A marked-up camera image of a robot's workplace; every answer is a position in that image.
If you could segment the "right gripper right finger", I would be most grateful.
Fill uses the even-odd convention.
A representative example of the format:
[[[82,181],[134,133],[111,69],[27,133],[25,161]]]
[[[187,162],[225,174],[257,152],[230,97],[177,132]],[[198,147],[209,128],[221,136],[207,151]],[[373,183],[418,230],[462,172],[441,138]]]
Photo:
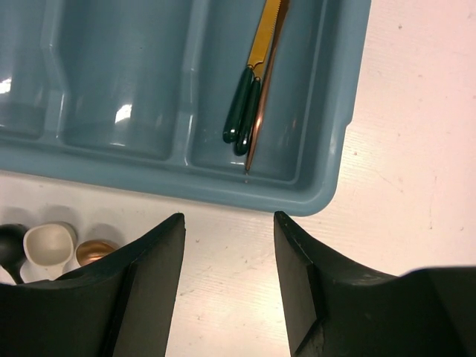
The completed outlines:
[[[473,356],[475,268],[393,276],[357,263],[282,211],[274,249],[292,356]]]

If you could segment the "white spoon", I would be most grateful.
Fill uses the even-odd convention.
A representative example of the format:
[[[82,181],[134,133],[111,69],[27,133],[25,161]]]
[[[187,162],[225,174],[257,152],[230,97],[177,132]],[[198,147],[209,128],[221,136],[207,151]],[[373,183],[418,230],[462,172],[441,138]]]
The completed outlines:
[[[30,228],[24,235],[23,248],[30,263],[41,268],[49,280],[64,273],[74,256],[77,233],[67,222],[48,222]]]

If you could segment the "gold blade green knife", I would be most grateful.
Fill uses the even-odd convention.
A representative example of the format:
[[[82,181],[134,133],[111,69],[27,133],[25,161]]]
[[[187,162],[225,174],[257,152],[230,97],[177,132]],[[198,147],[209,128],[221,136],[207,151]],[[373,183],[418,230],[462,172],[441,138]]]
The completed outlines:
[[[239,84],[225,121],[222,139],[227,144],[235,143],[238,138],[239,123],[242,117],[248,86],[254,77],[259,77],[263,81],[268,50],[270,48],[280,6],[281,1],[279,0],[268,0],[264,5],[246,67],[239,79]]]

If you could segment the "copper spoon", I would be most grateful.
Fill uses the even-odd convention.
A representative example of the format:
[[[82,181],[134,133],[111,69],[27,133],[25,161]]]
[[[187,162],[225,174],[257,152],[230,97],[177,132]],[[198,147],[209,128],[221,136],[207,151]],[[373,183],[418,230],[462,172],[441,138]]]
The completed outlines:
[[[119,245],[108,240],[93,239],[85,241],[77,246],[77,262],[79,266],[86,266],[89,263],[93,263],[111,254],[117,249],[119,249]]]

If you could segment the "copper knife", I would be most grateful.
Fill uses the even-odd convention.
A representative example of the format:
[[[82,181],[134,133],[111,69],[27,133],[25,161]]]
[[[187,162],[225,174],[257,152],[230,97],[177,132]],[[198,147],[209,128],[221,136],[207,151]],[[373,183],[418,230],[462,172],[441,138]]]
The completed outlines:
[[[274,59],[277,53],[277,46],[280,40],[280,35],[283,27],[283,23],[286,19],[286,14],[289,9],[289,1],[282,0],[281,6],[277,15],[277,22],[274,28],[274,33],[271,38],[270,48],[268,50],[268,58],[266,60],[264,74],[263,74],[263,81],[261,85],[261,92],[260,92],[260,101],[257,107],[257,113],[254,121],[254,125],[251,131],[251,146],[249,151],[246,153],[247,158],[245,162],[245,170],[249,171],[251,169],[252,161],[254,159],[254,154],[257,148],[257,142],[260,135],[260,130],[263,125],[263,120],[265,116],[266,110],[266,102],[268,98],[268,92],[271,83],[271,76],[274,67]]]

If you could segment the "blue plastic cutlery tray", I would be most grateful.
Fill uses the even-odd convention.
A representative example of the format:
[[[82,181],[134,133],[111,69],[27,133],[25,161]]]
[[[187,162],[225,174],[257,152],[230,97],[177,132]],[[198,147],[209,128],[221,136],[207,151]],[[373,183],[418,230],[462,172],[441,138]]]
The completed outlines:
[[[262,1],[3,1],[1,168],[308,216],[338,182],[369,1],[291,1],[250,168],[222,133]]]

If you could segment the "black spoon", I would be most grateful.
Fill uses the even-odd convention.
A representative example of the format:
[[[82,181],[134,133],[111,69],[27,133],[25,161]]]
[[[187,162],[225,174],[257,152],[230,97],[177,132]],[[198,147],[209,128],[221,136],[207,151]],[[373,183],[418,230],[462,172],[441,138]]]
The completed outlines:
[[[27,260],[23,240],[28,228],[21,224],[1,225],[1,267],[13,278],[15,284],[23,284],[21,268]]]

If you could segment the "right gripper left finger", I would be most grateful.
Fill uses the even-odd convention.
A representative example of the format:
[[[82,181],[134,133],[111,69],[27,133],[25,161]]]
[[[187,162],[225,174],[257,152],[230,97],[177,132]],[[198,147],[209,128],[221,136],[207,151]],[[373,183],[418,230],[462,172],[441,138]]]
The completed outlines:
[[[184,256],[176,213],[56,280],[1,285],[3,356],[163,356]]]

